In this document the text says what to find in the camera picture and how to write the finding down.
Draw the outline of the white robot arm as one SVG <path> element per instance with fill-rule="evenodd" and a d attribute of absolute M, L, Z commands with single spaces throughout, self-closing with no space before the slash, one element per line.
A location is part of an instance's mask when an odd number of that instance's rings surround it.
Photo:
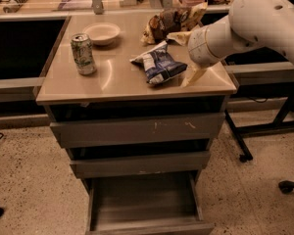
<path fill-rule="evenodd" d="M 287 0 L 233 0 L 228 14 L 170 39 L 187 46 L 193 64 L 181 85 L 186 87 L 227 56 L 267 47 L 294 65 L 294 5 Z"/>

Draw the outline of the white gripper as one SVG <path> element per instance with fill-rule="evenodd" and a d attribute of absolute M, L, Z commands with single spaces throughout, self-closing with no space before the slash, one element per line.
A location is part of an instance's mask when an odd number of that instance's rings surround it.
<path fill-rule="evenodd" d="M 191 31 L 171 32 L 168 40 L 181 46 L 188 45 L 190 59 L 195 63 L 187 67 L 180 86 L 187 87 L 196 82 L 208 67 L 228 56 L 232 51 L 230 26 L 212 23 Z"/>

